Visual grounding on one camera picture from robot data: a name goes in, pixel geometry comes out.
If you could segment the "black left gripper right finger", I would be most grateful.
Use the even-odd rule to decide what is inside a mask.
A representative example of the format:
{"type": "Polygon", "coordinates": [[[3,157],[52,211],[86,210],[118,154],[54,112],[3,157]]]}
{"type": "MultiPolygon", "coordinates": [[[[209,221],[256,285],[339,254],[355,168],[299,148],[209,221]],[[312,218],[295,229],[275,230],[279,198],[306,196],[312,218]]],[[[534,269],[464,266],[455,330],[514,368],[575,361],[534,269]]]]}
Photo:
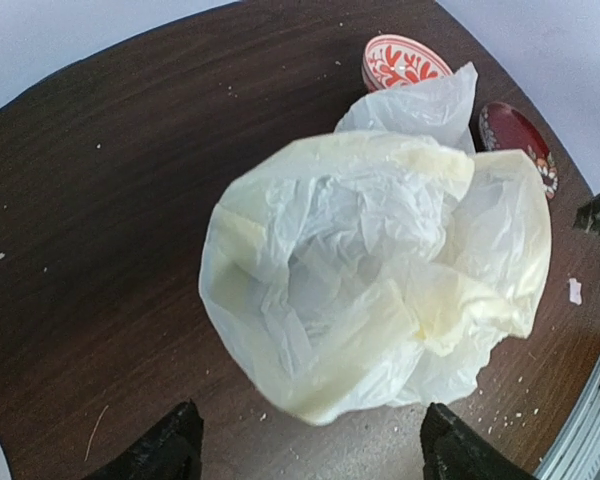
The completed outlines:
{"type": "Polygon", "coordinates": [[[425,480],[533,480],[445,404],[431,403],[420,429],[425,480]]]}

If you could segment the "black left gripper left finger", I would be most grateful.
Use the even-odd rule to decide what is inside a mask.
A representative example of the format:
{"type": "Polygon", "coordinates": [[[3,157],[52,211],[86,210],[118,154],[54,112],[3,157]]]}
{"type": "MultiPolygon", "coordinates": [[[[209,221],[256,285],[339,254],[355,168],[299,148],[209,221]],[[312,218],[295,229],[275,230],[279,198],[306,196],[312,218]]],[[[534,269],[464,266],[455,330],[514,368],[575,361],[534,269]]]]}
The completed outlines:
{"type": "Polygon", "coordinates": [[[191,400],[176,405],[93,479],[200,479],[204,421],[191,400]]]}

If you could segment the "translucent white trash bag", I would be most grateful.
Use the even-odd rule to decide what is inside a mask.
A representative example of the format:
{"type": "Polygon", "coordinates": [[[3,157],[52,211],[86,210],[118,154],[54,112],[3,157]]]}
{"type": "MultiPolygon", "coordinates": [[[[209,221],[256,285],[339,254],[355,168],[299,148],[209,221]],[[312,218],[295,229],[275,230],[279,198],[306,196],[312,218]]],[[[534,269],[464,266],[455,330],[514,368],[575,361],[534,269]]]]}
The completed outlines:
{"type": "Polygon", "coordinates": [[[479,153],[472,64],[368,94],[215,205],[199,293],[275,407],[311,425],[469,396],[492,349],[533,330],[551,258],[521,150],[479,153]]]}

